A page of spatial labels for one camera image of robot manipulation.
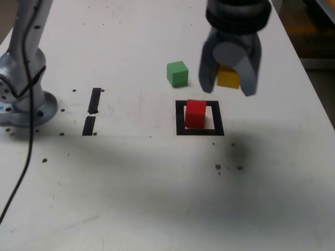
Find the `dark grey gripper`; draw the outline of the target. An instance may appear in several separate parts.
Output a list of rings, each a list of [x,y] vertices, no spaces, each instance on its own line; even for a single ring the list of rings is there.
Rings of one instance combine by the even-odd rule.
[[[211,93],[217,76],[218,86],[255,95],[262,55],[258,34],[239,35],[212,27],[206,40],[198,72],[202,90]]]

